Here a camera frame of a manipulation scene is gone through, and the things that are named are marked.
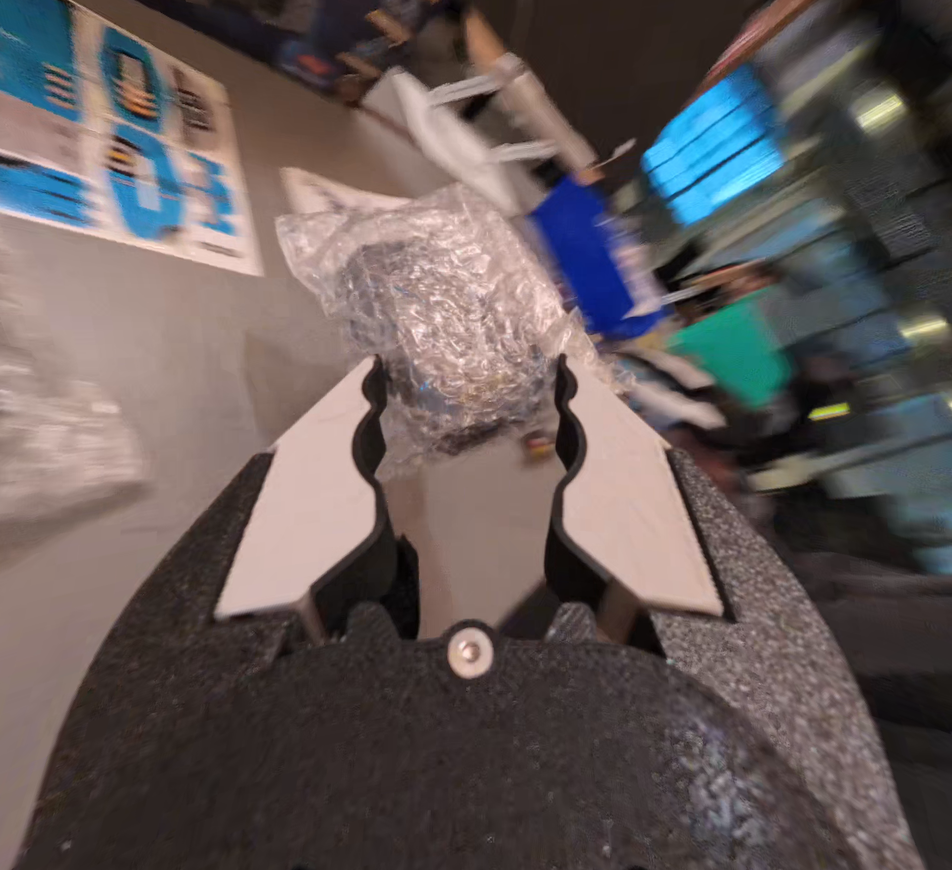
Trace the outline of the blue plastic bin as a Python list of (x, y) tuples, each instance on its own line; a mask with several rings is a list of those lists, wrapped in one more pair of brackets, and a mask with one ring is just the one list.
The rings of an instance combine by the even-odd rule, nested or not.
[(599, 232), (599, 220), (605, 213), (614, 214), (599, 191), (567, 175), (530, 213), (530, 220), (588, 332), (613, 340), (641, 338), (660, 327), (666, 316), (665, 303), (660, 315), (625, 316), (631, 300)]

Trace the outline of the dark flat panel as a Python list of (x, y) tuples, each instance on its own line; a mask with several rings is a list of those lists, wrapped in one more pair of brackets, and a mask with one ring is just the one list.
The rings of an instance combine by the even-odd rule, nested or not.
[(464, 0), (540, 79), (606, 175), (635, 174), (744, 26), (747, 0)]

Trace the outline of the building instruction booklet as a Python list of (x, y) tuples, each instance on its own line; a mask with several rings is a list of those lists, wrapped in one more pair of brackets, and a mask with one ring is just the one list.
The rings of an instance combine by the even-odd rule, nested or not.
[(280, 175), (291, 210), (297, 214), (397, 210), (411, 202), (411, 198), (358, 189), (299, 168), (282, 167)]

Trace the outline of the green plastic bin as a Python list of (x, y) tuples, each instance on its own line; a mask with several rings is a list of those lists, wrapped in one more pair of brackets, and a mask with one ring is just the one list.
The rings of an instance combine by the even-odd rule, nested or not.
[(676, 331), (668, 350), (695, 364), (735, 402), (752, 410), (772, 405), (793, 368), (765, 315), (770, 290), (758, 290)]

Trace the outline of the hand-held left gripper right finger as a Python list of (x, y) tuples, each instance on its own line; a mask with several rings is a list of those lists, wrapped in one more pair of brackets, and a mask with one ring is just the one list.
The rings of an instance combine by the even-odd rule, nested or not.
[(661, 619), (725, 626), (725, 593), (673, 449), (593, 371), (554, 375), (554, 487), (544, 580), (605, 643), (660, 643)]

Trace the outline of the sticker sheet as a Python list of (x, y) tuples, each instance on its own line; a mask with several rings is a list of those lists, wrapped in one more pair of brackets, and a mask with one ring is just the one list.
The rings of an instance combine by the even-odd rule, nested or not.
[(1, 210), (264, 274), (225, 87), (71, 0), (1, 0)]

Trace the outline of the grey desk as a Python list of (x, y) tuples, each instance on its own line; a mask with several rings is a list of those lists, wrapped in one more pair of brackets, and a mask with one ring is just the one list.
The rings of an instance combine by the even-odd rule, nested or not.
[(3, 220), (56, 360), (121, 407), (148, 482), (85, 517), (2, 531), (2, 868), (17, 862), (72, 698), (129, 598), (246, 460), (351, 368), (277, 243), (281, 168), (414, 198), (453, 181), (375, 113), (134, 0), (74, 1), (225, 86), (266, 274)]

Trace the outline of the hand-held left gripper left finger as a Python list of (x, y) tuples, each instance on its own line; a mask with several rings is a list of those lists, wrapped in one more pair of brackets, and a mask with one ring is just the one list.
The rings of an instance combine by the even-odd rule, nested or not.
[(351, 610), (379, 602), (398, 574), (377, 469), (387, 372), (364, 358), (275, 442), (232, 565), (217, 623), (295, 614), (315, 640), (341, 634)]

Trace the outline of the small clear plastic bag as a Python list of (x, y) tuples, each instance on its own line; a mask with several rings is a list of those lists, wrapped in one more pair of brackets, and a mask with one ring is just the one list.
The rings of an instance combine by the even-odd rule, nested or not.
[(467, 186), (388, 203), (327, 194), (276, 234), (350, 352), (384, 365), (384, 481), (550, 425), (561, 355), (627, 407), (537, 254)]

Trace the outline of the white desk stand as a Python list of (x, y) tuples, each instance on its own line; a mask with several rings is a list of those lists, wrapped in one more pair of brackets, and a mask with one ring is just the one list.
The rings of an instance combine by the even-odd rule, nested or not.
[[(480, 95), (500, 97), (528, 136), (522, 142), (494, 143), (455, 108)], [(401, 67), (387, 71), (363, 98), (361, 107), (403, 133), (422, 155), (468, 186), (508, 218), (535, 208), (541, 195), (523, 194), (512, 170), (517, 163), (554, 160), (582, 186), (604, 180), (595, 151), (571, 126), (534, 72), (505, 53), (487, 74), (428, 88)]]

